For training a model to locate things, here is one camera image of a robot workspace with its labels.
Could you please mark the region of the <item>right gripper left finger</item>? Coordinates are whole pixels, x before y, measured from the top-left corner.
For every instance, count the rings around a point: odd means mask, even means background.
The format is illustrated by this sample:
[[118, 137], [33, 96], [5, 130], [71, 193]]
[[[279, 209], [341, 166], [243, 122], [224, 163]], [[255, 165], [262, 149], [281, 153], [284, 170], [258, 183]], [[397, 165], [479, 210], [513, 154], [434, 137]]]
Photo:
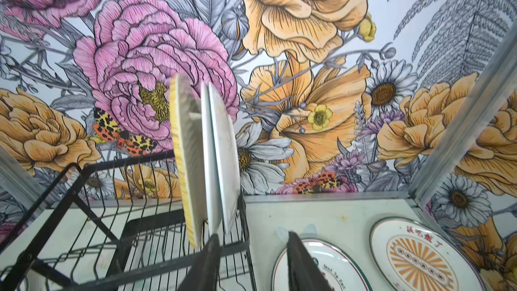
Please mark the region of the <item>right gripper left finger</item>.
[[218, 234], [211, 235], [177, 291], [217, 290], [221, 252]]

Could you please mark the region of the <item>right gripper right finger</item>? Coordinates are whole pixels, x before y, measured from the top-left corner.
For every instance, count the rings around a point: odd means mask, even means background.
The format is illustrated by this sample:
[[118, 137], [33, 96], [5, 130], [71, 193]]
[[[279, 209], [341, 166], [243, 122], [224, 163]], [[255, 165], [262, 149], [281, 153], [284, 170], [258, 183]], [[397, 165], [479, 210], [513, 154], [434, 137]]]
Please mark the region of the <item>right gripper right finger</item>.
[[290, 231], [287, 243], [289, 290], [332, 291], [300, 237]]

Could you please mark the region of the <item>white plate red ring pattern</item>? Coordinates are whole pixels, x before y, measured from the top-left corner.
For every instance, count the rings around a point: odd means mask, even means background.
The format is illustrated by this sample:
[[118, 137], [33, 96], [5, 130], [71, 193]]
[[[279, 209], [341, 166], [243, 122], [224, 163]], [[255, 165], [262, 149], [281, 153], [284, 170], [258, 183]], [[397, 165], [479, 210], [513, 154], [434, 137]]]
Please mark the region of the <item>white plate red ring pattern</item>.
[[[356, 262], [339, 247], [318, 238], [303, 238], [302, 243], [332, 290], [372, 290]], [[287, 248], [273, 268], [271, 290], [288, 290]]]

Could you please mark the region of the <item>white plate with chinese characters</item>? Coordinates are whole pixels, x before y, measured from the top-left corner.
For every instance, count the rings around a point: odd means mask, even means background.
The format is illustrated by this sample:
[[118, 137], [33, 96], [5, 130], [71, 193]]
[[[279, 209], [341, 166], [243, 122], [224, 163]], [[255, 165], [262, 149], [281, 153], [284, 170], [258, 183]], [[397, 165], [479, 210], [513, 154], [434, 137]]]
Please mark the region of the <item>white plate with chinese characters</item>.
[[232, 118], [213, 84], [208, 85], [215, 158], [222, 201], [223, 231], [230, 234], [241, 194], [238, 151]]

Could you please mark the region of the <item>yellow woven square plate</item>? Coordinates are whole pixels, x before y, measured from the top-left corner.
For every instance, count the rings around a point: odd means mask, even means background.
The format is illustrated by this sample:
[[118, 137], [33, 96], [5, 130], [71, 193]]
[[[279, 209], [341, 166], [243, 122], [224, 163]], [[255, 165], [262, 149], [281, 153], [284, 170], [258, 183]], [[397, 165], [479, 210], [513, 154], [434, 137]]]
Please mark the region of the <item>yellow woven square plate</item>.
[[187, 236], [192, 248], [200, 249], [207, 219], [200, 100], [192, 95], [185, 75], [171, 80], [169, 93], [171, 134]]

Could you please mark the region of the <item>white plate green red rim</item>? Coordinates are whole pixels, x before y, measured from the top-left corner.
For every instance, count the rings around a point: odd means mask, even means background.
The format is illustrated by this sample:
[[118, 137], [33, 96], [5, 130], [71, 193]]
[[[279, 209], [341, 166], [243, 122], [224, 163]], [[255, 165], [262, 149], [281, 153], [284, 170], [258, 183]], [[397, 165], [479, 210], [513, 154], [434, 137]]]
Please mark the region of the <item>white plate green red rim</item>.
[[203, 134], [203, 163], [207, 200], [207, 222], [210, 234], [218, 232], [222, 223], [222, 200], [219, 187], [218, 166], [215, 154], [214, 129], [207, 84], [201, 85], [201, 124]]

